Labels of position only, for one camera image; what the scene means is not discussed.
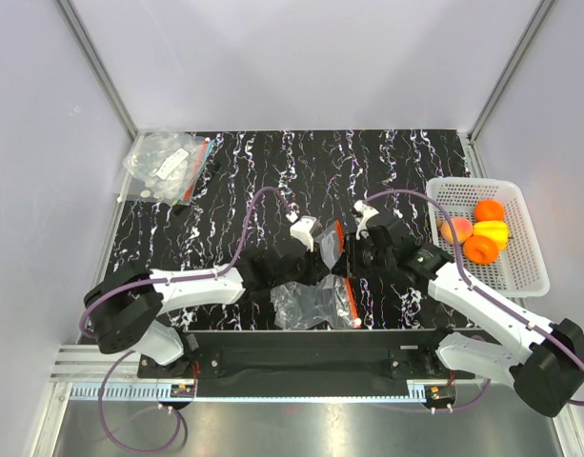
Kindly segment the clear zip bag orange zipper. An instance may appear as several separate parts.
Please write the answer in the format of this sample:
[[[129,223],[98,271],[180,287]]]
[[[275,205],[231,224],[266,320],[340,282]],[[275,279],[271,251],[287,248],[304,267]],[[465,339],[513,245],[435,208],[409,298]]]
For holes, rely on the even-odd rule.
[[[316,236],[316,248],[325,264],[332,268],[344,246],[343,230],[335,220]],[[327,322],[334,329],[360,328],[361,319],[350,281],[334,274],[314,286],[290,282],[271,291],[275,324],[284,330],[304,330]]]

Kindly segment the peach fruit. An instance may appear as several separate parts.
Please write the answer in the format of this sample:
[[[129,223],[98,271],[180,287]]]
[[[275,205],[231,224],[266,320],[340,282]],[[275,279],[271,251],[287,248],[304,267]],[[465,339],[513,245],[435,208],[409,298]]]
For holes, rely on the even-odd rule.
[[[446,220],[441,222],[439,234],[451,246],[454,241],[457,241],[459,245],[463,245],[473,236],[473,223],[467,218],[455,216],[452,218],[451,223]]]

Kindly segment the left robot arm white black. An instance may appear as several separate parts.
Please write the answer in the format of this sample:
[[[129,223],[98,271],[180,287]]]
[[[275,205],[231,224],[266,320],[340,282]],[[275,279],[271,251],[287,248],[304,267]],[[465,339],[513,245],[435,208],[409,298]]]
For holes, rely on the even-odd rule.
[[[189,344],[180,331],[158,322],[160,315],[253,301],[288,283],[314,286],[331,267],[320,248],[292,238],[270,248],[246,248],[234,262],[212,269],[148,269],[131,262],[85,295],[86,322],[101,353],[138,352],[180,377],[191,369]]]

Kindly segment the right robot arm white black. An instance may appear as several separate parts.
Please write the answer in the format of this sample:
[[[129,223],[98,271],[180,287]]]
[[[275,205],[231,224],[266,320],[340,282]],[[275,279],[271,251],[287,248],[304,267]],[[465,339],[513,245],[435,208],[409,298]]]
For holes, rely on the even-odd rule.
[[[441,330],[419,353],[422,371],[440,377],[464,371],[511,388],[531,409],[556,416],[584,384],[584,333],[569,319],[554,323],[503,297],[445,250],[419,244],[400,218],[362,202],[357,229],[346,235],[334,271],[347,278],[378,276],[448,305],[493,341]]]

